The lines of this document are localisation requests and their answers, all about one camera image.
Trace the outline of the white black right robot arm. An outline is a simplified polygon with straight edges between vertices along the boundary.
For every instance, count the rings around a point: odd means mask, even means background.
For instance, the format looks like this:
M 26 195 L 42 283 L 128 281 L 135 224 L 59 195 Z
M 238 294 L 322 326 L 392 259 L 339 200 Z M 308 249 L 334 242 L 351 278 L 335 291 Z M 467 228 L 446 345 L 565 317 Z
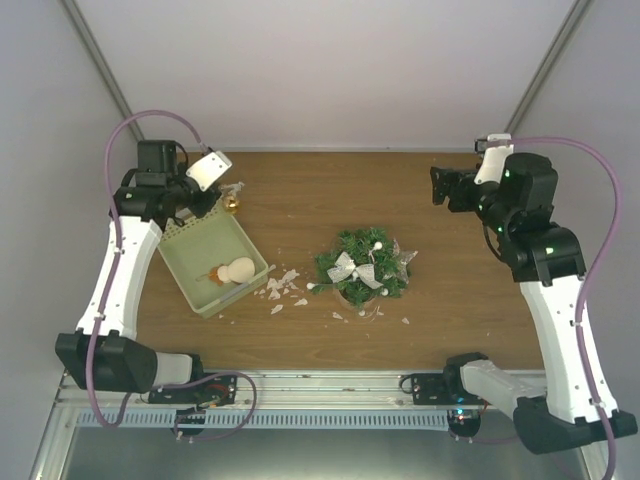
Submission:
M 448 359 L 443 393 L 464 405 L 478 397 L 509 417 L 534 454 L 637 434 L 604 378 L 590 321 L 580 303 L 587 268 L 577 236 L 551 219 L 558 183 L 551 161 L 533 153 L 485 154 L 475 170 L 434 167 L 433 202 L 473 212 L 495 233 L 534 321 L 546 377 L 536 388 L 479 352 Z

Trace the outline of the small green christmas tree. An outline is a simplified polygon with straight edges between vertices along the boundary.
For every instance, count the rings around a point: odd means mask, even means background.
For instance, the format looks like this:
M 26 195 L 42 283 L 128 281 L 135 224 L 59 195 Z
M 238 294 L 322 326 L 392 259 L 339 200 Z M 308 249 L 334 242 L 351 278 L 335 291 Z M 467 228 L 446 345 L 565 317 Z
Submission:
M 314 257 L 317 279 L 307 289 L 332 290 L 350 307 L 362 310 L 371 301 L 399 298 L 410 280 L 416 250 L 404 250 L 379 227 L 343 230 L 329 250 Z

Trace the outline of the silver mesh ribbon bow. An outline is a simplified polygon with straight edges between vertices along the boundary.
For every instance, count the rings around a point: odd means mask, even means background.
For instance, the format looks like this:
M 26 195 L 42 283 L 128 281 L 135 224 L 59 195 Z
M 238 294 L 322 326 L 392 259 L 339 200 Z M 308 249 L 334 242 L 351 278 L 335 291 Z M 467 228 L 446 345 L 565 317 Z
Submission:
M 334 266 L 327 270 L 332 283 L 346 279 L 360 280 L 372 290 L 380 289 L 383 284 L 376 279 L 375 266 L 371 263 L 357 265 L 347 252 L 342 252 L 335 260 Z

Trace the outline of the silver glitter star ornament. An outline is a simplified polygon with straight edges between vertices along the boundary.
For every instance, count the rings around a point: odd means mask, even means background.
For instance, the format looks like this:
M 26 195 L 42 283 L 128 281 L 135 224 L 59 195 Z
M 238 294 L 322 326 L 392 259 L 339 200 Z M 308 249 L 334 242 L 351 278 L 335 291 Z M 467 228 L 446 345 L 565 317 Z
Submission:
M 393 254 L 396 261 L 396 277 L 402 282 L 409 283 L 409 264 L 418 255 L 417 250 L 402 250 L 397 239 L 393 239 Z

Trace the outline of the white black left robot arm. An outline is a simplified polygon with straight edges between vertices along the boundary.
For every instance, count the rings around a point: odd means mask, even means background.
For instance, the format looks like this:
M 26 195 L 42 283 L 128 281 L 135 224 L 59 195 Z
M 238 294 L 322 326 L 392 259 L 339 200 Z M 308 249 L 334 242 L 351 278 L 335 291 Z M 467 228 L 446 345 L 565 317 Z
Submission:
M 160 353 L 136 340 L 142 288 L 168 222 L 183 225 L 183 209 L 197 218 L 211 211 L 221 196 L 217 182 L 232 166 L 213 150 L 192 164 L 181 162 L 180 148 L 170 140 L 139 142 L 137 165 L 113 195 L 116 211 L 93 295 L 75 332 L 55 343 L 65 370 L 84 390 L 146 393 L 171 384 L 185 404 L 205 395 L 195 356 Z

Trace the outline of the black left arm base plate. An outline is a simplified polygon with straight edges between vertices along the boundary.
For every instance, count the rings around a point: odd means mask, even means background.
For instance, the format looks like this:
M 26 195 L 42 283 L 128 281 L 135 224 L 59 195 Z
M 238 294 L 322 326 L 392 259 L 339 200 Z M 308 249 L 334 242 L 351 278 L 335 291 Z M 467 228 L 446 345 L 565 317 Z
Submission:
M 148 404 L 180 404 L 200 407 L 223 406 L 235 402 L 236 375 L 213 374 L 204 377 L 204 381 L 195 386 L 162 390 L 152 390 L 141 394 L 140 398 Z

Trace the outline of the light green perforated plastic basket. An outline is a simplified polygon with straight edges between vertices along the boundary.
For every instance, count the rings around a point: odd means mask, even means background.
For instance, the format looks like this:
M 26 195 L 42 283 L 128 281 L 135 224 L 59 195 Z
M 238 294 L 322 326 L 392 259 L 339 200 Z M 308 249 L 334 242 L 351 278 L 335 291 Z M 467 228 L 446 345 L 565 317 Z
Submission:
M 158 251 L 194 313 L 210 318 L 266 283 L 269 265 L 220 203 L 202 218 L 188 210 L 179 218 L 180 226 L 167 223 Z M 253 262 L 252 276 L 240 282 L 219 279 L 219 271 L 244 258 Z

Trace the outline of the gold bauble ornament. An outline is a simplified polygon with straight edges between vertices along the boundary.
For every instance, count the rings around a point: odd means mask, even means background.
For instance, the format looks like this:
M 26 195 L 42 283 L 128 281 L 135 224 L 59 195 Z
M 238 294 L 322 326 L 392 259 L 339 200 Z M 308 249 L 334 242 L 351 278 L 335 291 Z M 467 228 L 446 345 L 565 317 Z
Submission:
M 237 213 L 240 207 L 239 194 L 244 186 L 245 184 L 242 181 L 221 186 L 222 202 L 226 212 L 230 214 Z

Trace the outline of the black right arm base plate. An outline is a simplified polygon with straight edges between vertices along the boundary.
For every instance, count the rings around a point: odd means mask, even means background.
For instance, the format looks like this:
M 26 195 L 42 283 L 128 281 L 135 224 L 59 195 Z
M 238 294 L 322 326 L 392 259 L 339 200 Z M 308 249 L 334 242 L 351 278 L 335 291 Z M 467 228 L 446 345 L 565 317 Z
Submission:
M 412 373 L 399 378 L 399 389 L 412 397 L 414 405 L 482 406 L 484 401 L 467 393 L 451 393 L 442 373 Z

